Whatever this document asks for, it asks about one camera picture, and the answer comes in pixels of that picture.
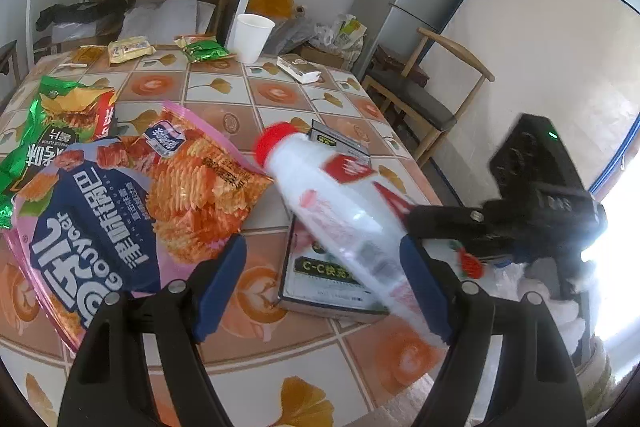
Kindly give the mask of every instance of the chair backrest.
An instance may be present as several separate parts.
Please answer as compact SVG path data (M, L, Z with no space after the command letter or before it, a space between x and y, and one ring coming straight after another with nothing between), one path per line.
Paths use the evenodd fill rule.
M454 42L451 39L447 39L446 37L438 33L434 33L428 30L427 28L418 28L416 31L420 33L420 35L422 35L422 39L420 40L420 44L418 44L418 47L415 49L415 51L409 58L406 66L404 67L404 70L402 70L402 73L401 73L402 76L407 76L409 74L409 71L411 71L411 68L413 68L415 61L418 60L420 53L424 49L429 39L433 39L439 45L441 45L444 49L446 49L446 51L456 56L457 58L462 60L465 64L468 64L469 66L474 68L478 73L480 73L480 78L478 78L478 81L476 82L474 87L471 89L471 91L469 91L465 100L462 101L462 103L460 104L460 107L455 113L456 120L460 120L460 117L462 116L462 114L469 107L472 100L475 98L476 94L478 94L478 91L480 91L480 88L482 87L482 84L484 84L484 81L488 80L489 82L494 82L495 77L493 73L489 71L484 66L484 64L480 62L480 60L472 52L470 52L461 44L458 44L457 42Z
M422 52L424 47L427 45L427 42L429 41L429 39L433 39L439 45L441 45L444 49L446 49L446 51L448 51L452 55L462 60L465 64L468 64L469 66L474 68L476 71L478 71L478 73L481 73L482 76L486 78L489 82L495 81L495 77L493 76L491 71L489 71L473 53L471 53L468 49L466 49L461 44L458 44L457 42L454 42L450 39L447 39L446 37L438 33L434 33L428 30L427 28L418 28L417 32L420 33L420 35L422 35L422 39L420 40L420 44L418 44L418 47L415 49L415 51L407 61L407 64L405 65L404 70L402 70L402 73L401 73L402 76L407 76L409 74L409 71L411 71L411 68L413 68L416 60L418 60L420 53Z

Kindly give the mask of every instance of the screw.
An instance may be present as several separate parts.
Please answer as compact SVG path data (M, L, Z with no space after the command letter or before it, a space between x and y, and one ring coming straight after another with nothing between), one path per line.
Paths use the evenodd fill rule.
M104 297L104 301L107 303L107 306L113 306L120 300L120 295L117 292L110 292Z
M482 212L478 212L477 210L472 210L471 219L473 219L474 221L477 221L478 223L482 223L484 221L484 216L482 215Z
M537 306L538 304L542 304L542 296L540 296L539 293L529 292L527 293L527 301Z
M169 283L169 291L171 293L182 293L186 290L187 283L182 279L176 279L175 281L171 281Z
M465 281L462 283L462 291L467 295L476 295L480 291L480 288L474 282Z

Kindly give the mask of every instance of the black clamp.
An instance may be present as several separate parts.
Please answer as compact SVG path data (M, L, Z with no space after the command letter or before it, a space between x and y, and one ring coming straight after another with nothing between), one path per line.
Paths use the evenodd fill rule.
M460 282L406 236L400 261L430 329L449 344L434 386L413 427L463 427L471 411L492 335L502 335L497 378L482 426L584 427L574 367L542 297L487 295ZM425 284L427 273L431 282ZM446 307L434 305L445 302Z
M200 263L189 280L133 298L110 293L78 350L60 408L61 427L157 427L142 333L155 333L162 369L182 427L232 427L196 344L216 330L246 261L241 235Z

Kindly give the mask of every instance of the white pillow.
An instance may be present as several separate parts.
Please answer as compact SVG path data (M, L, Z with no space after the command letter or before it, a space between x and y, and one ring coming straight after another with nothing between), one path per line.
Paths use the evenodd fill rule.
M176 35L196 32L198 0L142 0L125 13L120 39L146 36L151 44L172 44Z
M215 4L198 1L198 24L196 25L198 27L198 34L206 33L207 26L209 26L215 9Z

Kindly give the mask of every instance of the white paper cup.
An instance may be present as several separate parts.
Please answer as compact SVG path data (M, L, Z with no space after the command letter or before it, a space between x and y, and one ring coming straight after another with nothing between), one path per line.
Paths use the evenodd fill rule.
M261 15L243 13L236 18L236 35L231 52L238 54L238 61L253 64L258 60L262 49L275 26L275 22Z

